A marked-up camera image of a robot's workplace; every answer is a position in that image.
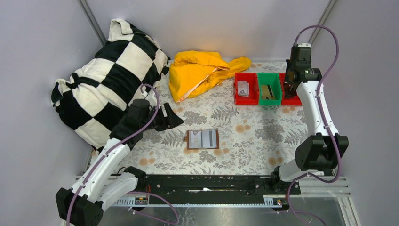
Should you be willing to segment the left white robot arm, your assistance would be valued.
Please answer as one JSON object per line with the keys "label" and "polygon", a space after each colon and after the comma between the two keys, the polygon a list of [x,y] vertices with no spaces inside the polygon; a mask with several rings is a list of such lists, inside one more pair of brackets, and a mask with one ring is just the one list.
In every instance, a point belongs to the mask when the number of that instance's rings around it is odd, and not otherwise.
{"label": "left white robot arm", "polygon": [[69,189],[60,188],[56,204],[61,219],[75,226],[96,226],[105,211],[130,191],[148,188],[146,173],[127,167],[106,184],[114,167],[127,156],[147,130],[165,131],[183,124],[168,103],[152,107],[145,99],[134,100],[120,122],[113,128],[95,162]]}

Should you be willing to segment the brown leather card holder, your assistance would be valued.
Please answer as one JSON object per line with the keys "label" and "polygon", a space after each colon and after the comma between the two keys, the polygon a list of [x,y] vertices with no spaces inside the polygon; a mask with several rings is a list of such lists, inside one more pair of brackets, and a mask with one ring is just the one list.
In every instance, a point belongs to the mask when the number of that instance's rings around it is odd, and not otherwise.
{"label": "brown leather card holder", "polygon": [[219,131],[217,129],[188,130],[185,141],[188,150],[218,149]]}

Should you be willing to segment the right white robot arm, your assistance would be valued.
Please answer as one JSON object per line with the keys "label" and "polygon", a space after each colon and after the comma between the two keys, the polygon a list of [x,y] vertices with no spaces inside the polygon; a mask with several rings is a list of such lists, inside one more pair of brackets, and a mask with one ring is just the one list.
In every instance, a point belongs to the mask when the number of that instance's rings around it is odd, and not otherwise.
{"label": "right white robot arm", "polygon": [[308,137],[296,148],[295,158],[278,169],[284,182],[339,167],[349,146],[329,114],[322,78],[320,69],[311,67],[311,44],[295,43],[287,60],[283,89],[285,97],[300,99]]}

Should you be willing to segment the gold card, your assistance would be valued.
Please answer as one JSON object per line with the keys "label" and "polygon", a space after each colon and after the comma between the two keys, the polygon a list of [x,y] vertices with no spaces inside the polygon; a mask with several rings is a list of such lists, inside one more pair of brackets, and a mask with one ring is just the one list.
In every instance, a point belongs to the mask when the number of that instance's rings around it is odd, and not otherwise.
{"label": "gold card", "polygon": [[275,100],[276,97],[274,95],[274,91],[272,85],[269,84],[261,84],[261,99],[262,100]]}

